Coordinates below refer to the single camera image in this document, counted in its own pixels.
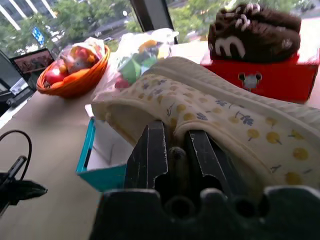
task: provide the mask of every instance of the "cream cloth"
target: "cream cloth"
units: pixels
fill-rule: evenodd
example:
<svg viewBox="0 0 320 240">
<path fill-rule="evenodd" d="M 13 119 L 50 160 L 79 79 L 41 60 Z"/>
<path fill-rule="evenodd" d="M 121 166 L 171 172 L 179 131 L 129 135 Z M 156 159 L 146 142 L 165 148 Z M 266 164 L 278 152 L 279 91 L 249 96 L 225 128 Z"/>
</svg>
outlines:
<svg viewBox="0 0 320 240">
<path fill-rule="evenodd" d="M 98 101 L 93 111 L 133 145 L 155 119 L 170 126 L 177 144 L 188 130 L 204 130 L 233 155 L 252 189 L 301 184 L 319 188 L 320 149 L 309 134 L 300 132 L 301 126 L 294 128 L 290 119 L 258 113 L 250 104 L 216 98 L 209 87 L 204 93 L 192 85 L 184 78 L 146 73 L 118 96 Z"/>
</svg>

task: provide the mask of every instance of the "sneaker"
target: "sneaker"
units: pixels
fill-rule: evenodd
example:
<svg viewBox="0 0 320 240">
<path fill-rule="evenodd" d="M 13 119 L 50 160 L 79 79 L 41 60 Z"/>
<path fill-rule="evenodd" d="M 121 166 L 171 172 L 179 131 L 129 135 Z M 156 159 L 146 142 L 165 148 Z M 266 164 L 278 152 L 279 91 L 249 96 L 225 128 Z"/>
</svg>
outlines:
<svg viewBox="0 0 320 240">
<path fill-rule="evenodd" d="M 284 27 L 291 29 L 297 33 L 300 32 L 301 18 L 295 15 L 291 15 L 286 12 L 277 11 L 275 9 L 269 9 L 261 7 L 257 3 L 241 3 L 235 9 L 227 11 L 221 9 L 220 14 L 234 13 L 234 14 L 245 14 L 248 19 L 256 20 L 260 23 L 270 24 L 275 27 Z"/>
<path fill-rule="evenodd" d="M 253 63 L 283 61 L 300 47 L 297 32 L 247 19 L 234 13 L 217 15 L 210 25 L 210 57 L 217 56 Z"/>
</svg>

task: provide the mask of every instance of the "basket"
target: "basket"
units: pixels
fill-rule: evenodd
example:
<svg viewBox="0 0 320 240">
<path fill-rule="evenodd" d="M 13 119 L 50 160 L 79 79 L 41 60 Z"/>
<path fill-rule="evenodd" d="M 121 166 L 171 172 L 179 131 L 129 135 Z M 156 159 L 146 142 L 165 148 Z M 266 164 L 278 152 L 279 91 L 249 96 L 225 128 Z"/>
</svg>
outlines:
<svg viewBox="0 0 320 240">
<path fill-rule="evenodd" d="M 47 88 L 45 87 L 45 74 L 55 66 L 55 62 L 53 62 L 39 76 L 36 89 L 42 94 L 60 96 L 65 99 L 80 97 L 88 93 L 98 84 L 107 68 L 110 49 L 107 45 L 104 47 L 105 55 L 93 67 L 85 71 L 84 74 L 79 75 L 78 72 L 75 72 L 66 77 L 73 80 L 64 81 L 63 85 L 58 87 Z"/>
</svg>

